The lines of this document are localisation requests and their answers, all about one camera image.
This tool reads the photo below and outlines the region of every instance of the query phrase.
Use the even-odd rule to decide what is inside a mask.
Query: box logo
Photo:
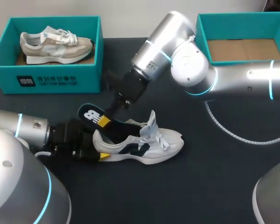
[[[32,76],[17,76],[21,87],[35,87],[35,82]]]

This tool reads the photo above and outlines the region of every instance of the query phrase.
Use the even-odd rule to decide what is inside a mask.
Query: sneaker
[[[86,57],[93,48],[90,39],[49,26],[39,34],[21,33],[20,44],[27,56],[27,64],[75,63]]]
[[[154,111],[151,112],[147,123],[138,123],[133,120],[128,120],[127,123],[140,126],[140,134],[130,135],[119,144],[112,143],[99,130],[94,132],[92,141],[95,149],[98,152],[110,154],[102,161],[135,159],[147,165],[155,164],[175,156],[184,145],[180,133],[157,126]]]

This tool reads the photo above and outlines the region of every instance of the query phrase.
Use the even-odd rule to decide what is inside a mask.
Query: white shoelace
[[[141,126],[147,126],[147,123],[142,123]],[[160,148],[163,150],[166,150],[170,146],[169,143],[166,142],[166,140],[163,138],[162,134],[159,131],[152,133],[150,135],[150,138],[144,138],[144,137],[141,137],[141,138],[142,139],[140,140],[140,142],[143,144],[156,141],[159,144]]]
[[[67,37],[67,40],[65,41],[60,41],[60,42],[56,42],[57,44],[67,44],[67,45],[75,45],[78,40],[77,40],[77,36],[75,34],[72,34],[69,30],[68,31],[65,31],[63,29],[58,29],[57,30],[58,33],[61,33],[60,34],[60,37]]]

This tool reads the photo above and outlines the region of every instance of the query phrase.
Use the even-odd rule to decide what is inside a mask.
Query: cardboard bottom
[[[93,49],[92,52],[90,52],[90,54],[88,56],[86,56],[85,58],[83,58],[82,60],[80,60],[80,61],[78,61],[74,64],[93,64],[94,63],[94,56],[95,56],[95,49]],[[49,63],[39,64],[39,65],[52,65],[52,64],[61,64],[61,63],[49,62]],[[17,62],[16,62],[15,65],[28,65],[26,63],[26,56],[24,55],[24,53],[22,51],[19,54],[19,56],[17,58]]]
[[[274,39],[209,40],[213,62],[280,60]]]

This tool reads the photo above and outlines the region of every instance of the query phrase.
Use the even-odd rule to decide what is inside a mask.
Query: shoe box
[[[195,43],[213,65],[280,60],[280,12],[199,14]]]
[[[75,64],[27,65],[20,34],[38,34],[47,26],[94,41],[94,51]],[[13,17],[0,38],[0,88],[4,94],[98,93],[104,39],[99,16]]]

